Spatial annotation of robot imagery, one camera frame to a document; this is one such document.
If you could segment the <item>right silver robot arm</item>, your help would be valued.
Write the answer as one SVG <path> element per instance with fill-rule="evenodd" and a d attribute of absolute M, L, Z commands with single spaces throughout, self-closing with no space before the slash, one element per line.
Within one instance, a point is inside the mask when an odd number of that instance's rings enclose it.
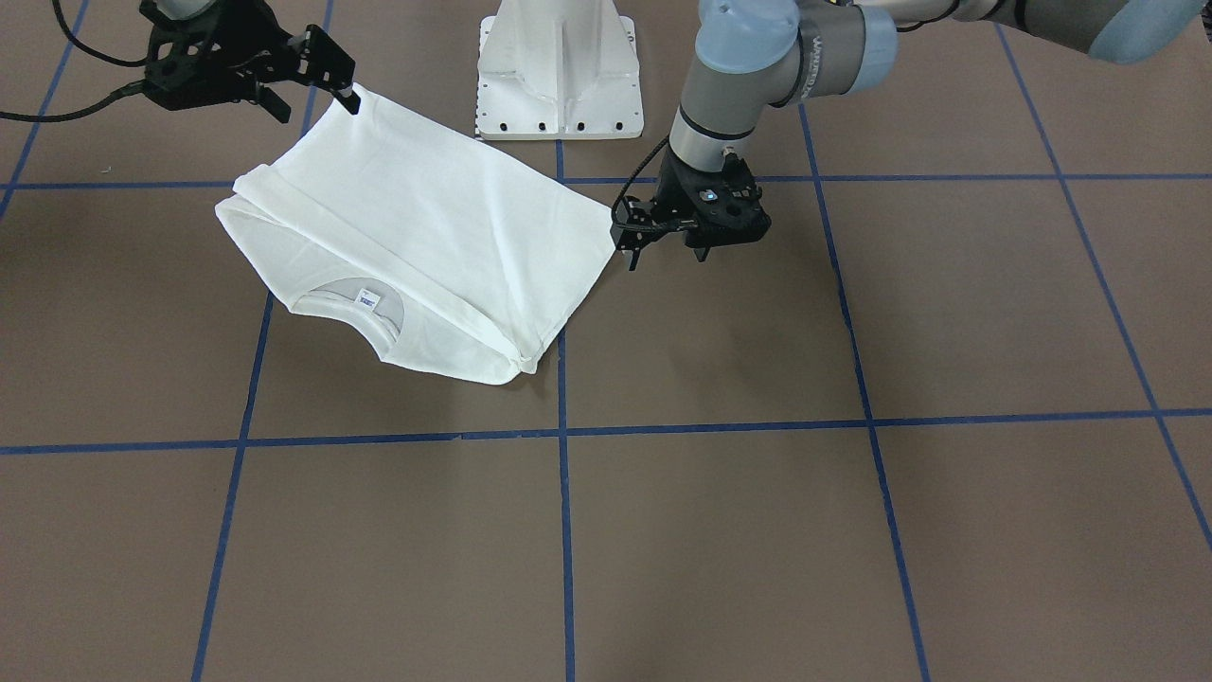
<path fill-rule="evenodd" d="M 142 92 L 166 111 L 247 102 L 287 122 L 292 108 L 270 87 L 284 81 L 360 111 L 356 63 L 320 25 L 291 33 L 265 1 L 143 1 L 139 12 L 152 21 Z"/>

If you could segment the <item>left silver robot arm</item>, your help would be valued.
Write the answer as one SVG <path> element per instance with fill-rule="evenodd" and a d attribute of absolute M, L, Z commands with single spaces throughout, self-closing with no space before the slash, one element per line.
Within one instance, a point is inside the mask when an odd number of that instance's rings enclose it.
<path fill-rule="evenodd" d="M 901 39 L 941 22 L 991 23 L 1130 65 L 1159 53 L 1206 12 L 1204 1 L 702 1 L 684 90 L 648 200 L 621 190 L 614 250 L 680 236 L 697 260 L 761 241 L 772 225 L 747 147 L 764 111 L 884 84 Z"/>

